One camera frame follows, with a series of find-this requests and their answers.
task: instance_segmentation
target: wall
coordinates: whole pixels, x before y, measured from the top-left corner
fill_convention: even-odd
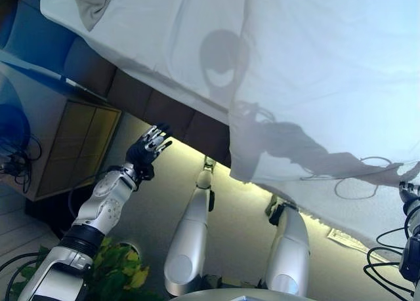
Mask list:
[[[124,115],[104,167],[122,163],[126,149],[147,127]],[[202,154],[175,142],[155,161],[156,177],[143,182],[140,191],[132,195],[113,230],[115,237],[138,245],[145,263],[151,266],[146,288],[163,293],[166,253],[202,165]],[[229,169],[221,165],[215,168],[216,202],[209,214],[205,273],[257,284],[276,232],[264,214],[270,194],[253,184],[235,181],[228,173]],[[308,216],[304,220],[311,246],[308,297],[319,301],[396,300],[364,275],[363,253],[327,239],[328,226]],[[393,281],[404,282],[396,268],[381,272]]]

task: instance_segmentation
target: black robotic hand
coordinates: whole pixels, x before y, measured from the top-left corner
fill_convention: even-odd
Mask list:
[[[171,136],[168,130],[166,124],[154,125],[127,150],[125,160],[134,165],[140,180],[151,180],[154,177],[152,162],[172,144],[172,141],[163,144]]]

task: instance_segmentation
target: black cable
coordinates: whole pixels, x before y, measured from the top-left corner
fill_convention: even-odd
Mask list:
[[[30,260],[29,262],[26,262],[25,264],[23,264],[22,266],[20,266],[15,273],[13,274],[12,278],[9,281],[9,284],[7,285],[7,290],[6,290],[6,296],[5,296],[5,301],[10,301],[10,294],[11,294],[11,290],[12,290],[12,285],[14,283],[14,280],[16,279],[16,277],[18,277],[19,273],[26,267],[29,266],[31,264],[34,264],[38,261],[37,260]]]
[[[374,247],[373,249],[371,249],[371,250],[369,250],[369,252],[367,252],[367,254],[366,254],[366,257],[367,257],[367,263],[368,263],[368,266],[371,266],[371,265],[374,265],[374,264],[372,264],[372,262],[371,262],[371,259],[370,259],[370,256],[371,256],[371,254],[373,253],[373,252],[375,252],[375,251],[389,251],[389,252],[393,252],[393,253],[395,253],[395,254],[397,254],[397,255],[402,255],[402,253],[401,252],[398,252],[398,251],[396,251],[396,250],[392,250],[392,249],[389,249],[389,248],[386,248],[386,247]],[[396,283],[393,283],[392,281],[389,281],[388,279],[386,279],[386,278],[384,278],[376,269],[375,269],[375,267],[371,267],[372,268],[372,270],[373,270],[373,272],[376,274],[376,276],[378,276],[380,279],[382,279],[384,282],[386,282],[386,283],[388,283],[389,285],[391,285],[391,286],[393,286],[393,287],[395,287],[395,288],[398,288],[398,289],[400,289],[400,290],[403,290],[403,291],[406,291],[406,292],[408,292],[408,293],[414,293],[414,291],[412,291],[412,290],[410,290],[410,289],[408,289],[408,288],[405,288],[405,287],[402,287],[402,286],[400,286],[400,285],[397,285]]]
[[[382,234],[380,234],[380,235],[378,235],[378,236],[377,236],[377,238],[376,238],[376,242],[377,242],[378,244],[382,245],[383,247],[389,247],[389,248],[391,248],[391,249],[404,250],[404,247],[396,247],[396,246],[394,246],[394,245],[384,244],[384,243],[380,242],[380,240],[379,240],[380,238],[382,238],[382,237],[386,236],[387,234],[394,233],[394,232],[397,232],[397,231],[400,231],[400,230],[404,230],[404,227],[401,227],[401,228],[396,228],[396,229],[393,229],[393,230],[390,230],[390,231],[384,232],[384,233],[382,233]]]
[[[0,266],[0,272],[5,269],[7,266],[9,266],[10,264],[12,264],[13,262],[21,259],[21,258],[25,258],[25,257],[32,257],[32,256],[41,256],[41,255],[46,255],[47,253],[40,253],[40,252],[34,252],[34,253],[26,253],[26,254],[21,254],[18,256],[15,256],[14,258],[11,258],[10,260],[8,260],[7,262],[5,262],[3,265]]]
[[[410,211],[407,215],[406,221],[404,222],[404,233],[406,234],[407,239],[410,238],[410,235],[408,233],[408,222],[418,210],[420,210],[420,206],[417,206],[412,211]]]
[[[101,171],[101,172],[98,172],[98,173],[96,173],[96,174],[92,174],[92,175],[89,175],[89,176],[87,176],[87,177],[85,177],[84,179],[82,179],[82,180],[80,180],[78,183],[76,183],[76,184],[74,184],[73,186],[72,186],[72,189],[70,190],[70,192],[69,192],[69,194],[68,194],[68,197],[67,197],[67,206],[68,206],[68,210],[70,211],[70,214],[72,214],[72,216],[73,216],[73,218],[74,219],[76,219],[76,213],[74,212],[74,210],[73,210],[73,206],[72,206],[72,196],[73,196],[73,192],[74,192],[74,190],[76,189],[76,187],[78,187],[80,184],[82,184],[84,181],[86,181],[86,180],[88,180],[88,179],[90,179],[90,178],[93,178],[93,177],[95,177],[95,182],[96,182],[96,180],[97,180],[97,177],[98,176],[100,176],[101,174],[104,174],[105,172],[107,172],[108,170],[105,170],[105,171]]]
[[[22,186],[22,191],[24,193],[27,193],[31,186],[32,162],[38,160],[42,156],[42,147],[39,140],[33,134],[30,135],[30,139],[38,145],[39,153],[36,158],[30,158],[23,147],[5,140],[4,138],[0,138],[0,148],[10,153],[10,161],[4,164],[4,166],[9,169],[2,169],[0,174],[9,174],[13,176],[14,182]]]
[[[380,285],[381,287],[383,287],[385,290],[387,290],[388,292],[392,293],[393,295],[395,295],[398,299],[402,300],[402,301],[409,301],[408,299],[405,299],[403,296],[401,296],[400,294],[398,294],[397,292],[395,292],[394,290],[392,290],[391,288],[387,287],[386,285],[384,285],[382,282],[380,282],[378,279],[376,279],[371,273],[368,272],[368,269],[374,269],[374,267],[381,267],[381,266],[396,266],[399,265],[399,263],[397,262],[389,262],[389,263],[376,263],[376,264],[372,264],[372,265],[366,265],[363,267],[363,271],[366,275],[368,275],[372,280],[374,280],[378,285]]]
[[[36,138],[35,135],[31,134],[30,139],[32,139],[38,145],[38,150],[39,150],[38,156],[36,158],[31,158],[30,160],[37,161],[42,156],[42,146],[41,146],[41,143],[39,142],[39,139]]]

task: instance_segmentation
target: cabinet door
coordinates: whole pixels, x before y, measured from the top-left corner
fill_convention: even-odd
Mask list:
[[[68,189],[95,107],[67,102],[37,197]]]
[[[81,149],[70,185],[77,184],[99,168],[102,156],[117,123],[119,112],[97,108]]]
[[[67,102],[57,130],[50,160],[76,159],[80,155],[95,107]]]

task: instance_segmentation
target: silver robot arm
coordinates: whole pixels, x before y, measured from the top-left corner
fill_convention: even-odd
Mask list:
[[[25,286],[18,301],[80,301],[87,287],[83,276],[99,246],[118,223],[121,210],[143,180],[154,177],[152,162],[171,142],[164,125],[153,126],[127,151],[126,163],[112,167],[81,206],[60,243],[52,248]]]
[[[306,296],[309,243],[305,223],[297,209],[288,204],[278,205],[273,215],[280,219],[270,219],[278,227],[262,285],[272,291]]]
[[[214,203],[210,190],[214,161],[208,158],[206,161],[175,230],[164,265],[165,287],[173,296],[196,291],[203,275],[207,216]]]

